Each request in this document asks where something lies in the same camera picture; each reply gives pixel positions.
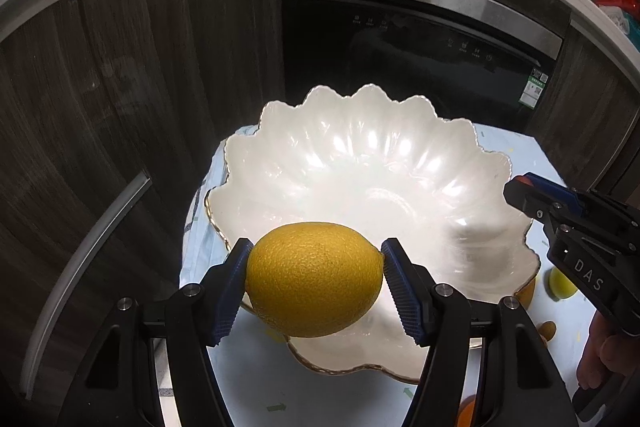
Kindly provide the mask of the person's right hand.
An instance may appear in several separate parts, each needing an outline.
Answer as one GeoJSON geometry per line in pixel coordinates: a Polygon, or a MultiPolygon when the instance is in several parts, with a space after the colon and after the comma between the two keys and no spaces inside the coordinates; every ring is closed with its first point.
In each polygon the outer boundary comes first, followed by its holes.
{"type": "Polygon", "coordinates": [[[613,324],[599,311],[592,318],[589,336],[576,378],[582,389],[597,389],[605,372],[629,376],[639,367],[639,338],[616,333],[613,324]]]}

